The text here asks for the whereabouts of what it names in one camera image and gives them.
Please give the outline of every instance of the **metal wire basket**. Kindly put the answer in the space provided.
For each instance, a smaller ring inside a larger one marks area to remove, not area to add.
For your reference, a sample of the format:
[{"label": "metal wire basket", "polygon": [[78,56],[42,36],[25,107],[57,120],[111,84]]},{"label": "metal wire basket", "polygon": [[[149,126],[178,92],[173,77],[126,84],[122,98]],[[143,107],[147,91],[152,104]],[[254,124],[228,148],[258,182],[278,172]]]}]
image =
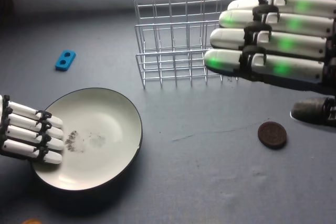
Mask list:
[{"label": "metal wire basket", "polygon": [[136,62],[146,81],[217,76],[204,66],[211,32],[232,0],[134,0],[139,53]]}]

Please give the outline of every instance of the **blue toy brick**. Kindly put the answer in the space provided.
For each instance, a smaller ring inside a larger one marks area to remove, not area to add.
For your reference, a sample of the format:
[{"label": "blue toy brick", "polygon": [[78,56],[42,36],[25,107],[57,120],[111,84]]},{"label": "blue toy brick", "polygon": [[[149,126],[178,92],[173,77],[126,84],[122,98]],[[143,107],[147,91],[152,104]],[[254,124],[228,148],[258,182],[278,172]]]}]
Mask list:
[{"label": "blue toy brick", "polygon": [[67,71],[70,68],[71,63],[73,62],[75,56],[76,53],[74,51],[70,50],[63,51],[55,64],[56,70]]}]

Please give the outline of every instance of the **white pan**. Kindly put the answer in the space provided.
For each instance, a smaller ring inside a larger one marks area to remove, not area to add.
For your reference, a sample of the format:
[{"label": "white pan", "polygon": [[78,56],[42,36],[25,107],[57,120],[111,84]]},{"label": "white pan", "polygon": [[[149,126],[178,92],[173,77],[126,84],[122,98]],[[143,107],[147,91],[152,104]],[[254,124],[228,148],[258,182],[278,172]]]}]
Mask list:
[{"label": "white pan", "polygon": [[89,88],[69,93],[46,111],[63,120],[65,149],[59,166],[33,163],[46,183],[64,190],[100,186],[133,161],[142,143],[142,122],[118,92]]}]

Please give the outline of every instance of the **tabletop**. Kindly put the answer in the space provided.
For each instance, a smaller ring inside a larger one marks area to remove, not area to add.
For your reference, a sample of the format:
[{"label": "tabletop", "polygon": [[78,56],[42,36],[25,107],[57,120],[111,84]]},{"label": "tabletop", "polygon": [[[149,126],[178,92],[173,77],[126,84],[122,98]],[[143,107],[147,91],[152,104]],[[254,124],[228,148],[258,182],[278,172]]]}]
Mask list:
[{"label": "tabletop", "polygon": [[[0,32],[0,91],[45,109],[78,89],[116,90],[137,107],[143,143],[104,192],[44,187],[28,161],[0,156],[0,223],[336,223],[334,129],[290,118],[321,95],[224,78],[156,81],[143,89],[133,11],[25,20]],[[65,49],[77,56],[55,70]],[[266,121],[284,126],[285,148],[258,140]]]}]

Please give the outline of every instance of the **wire rack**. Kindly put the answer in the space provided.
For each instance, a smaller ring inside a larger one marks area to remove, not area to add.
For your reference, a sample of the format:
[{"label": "wire rack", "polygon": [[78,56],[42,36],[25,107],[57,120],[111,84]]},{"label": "wire rack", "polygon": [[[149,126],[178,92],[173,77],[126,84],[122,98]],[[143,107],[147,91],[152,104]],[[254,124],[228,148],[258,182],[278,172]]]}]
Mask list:
[{"label": "wire rack", "polygon": [[232,0],[134,0],[139,53],[136,62],[145,88],[146,81],[213,76],[204,66],[211,32]]}]

